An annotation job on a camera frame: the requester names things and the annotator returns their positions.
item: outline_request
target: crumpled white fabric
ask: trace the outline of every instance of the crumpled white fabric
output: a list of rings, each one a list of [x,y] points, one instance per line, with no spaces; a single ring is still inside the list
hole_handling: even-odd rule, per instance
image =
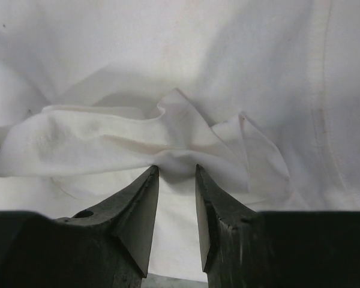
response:
[[[205,281],[196,162],[255,210],[360,210],[360,0],[0,0],[0,147],[0,209],[56,218],[158,164],[149,271]]]

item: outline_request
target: white fabric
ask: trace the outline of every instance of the white fabric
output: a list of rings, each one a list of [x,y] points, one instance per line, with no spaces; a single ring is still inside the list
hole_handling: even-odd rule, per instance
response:
[[[159,165],[149,271],[205,281],[196,163],[255,210],[360,210],[360,0],[0,0],[0,149],[0,209],[50,217]]]

